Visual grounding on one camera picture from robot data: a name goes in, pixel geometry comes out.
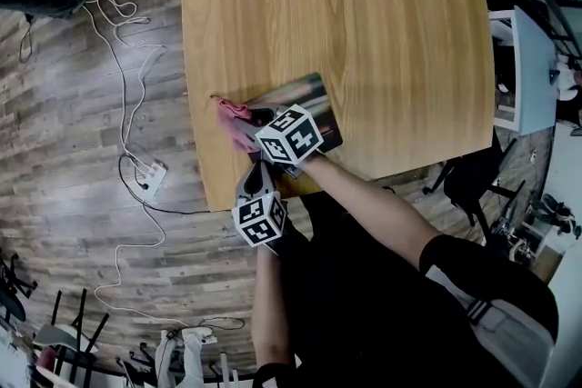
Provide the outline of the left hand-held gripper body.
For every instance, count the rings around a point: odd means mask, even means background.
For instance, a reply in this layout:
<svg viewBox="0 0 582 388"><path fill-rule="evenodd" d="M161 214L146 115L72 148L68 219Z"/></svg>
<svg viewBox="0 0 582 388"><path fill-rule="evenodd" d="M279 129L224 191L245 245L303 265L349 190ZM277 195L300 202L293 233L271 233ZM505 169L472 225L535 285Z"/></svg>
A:
<svg viewBox="0 0 582 388"><path fill-rule="evenodd" d="M236 198L231 210L235 228L251 247L263 245L278 255L275 242L285 231L287 209L278 191L252 198Z"/></svg>

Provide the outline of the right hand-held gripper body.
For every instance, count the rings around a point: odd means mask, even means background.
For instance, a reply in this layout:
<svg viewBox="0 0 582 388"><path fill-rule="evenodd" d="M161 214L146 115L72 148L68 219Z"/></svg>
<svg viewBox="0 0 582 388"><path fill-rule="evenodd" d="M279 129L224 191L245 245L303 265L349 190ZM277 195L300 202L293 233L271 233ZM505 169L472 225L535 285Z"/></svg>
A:
<svg viewBox="0 0 582 388"><path fill-rule="evenodd" d="M272 164L283 166L293 179L301 174L299 164L323 144L313 116L293 104L256 133L256 140Z"/></svg>

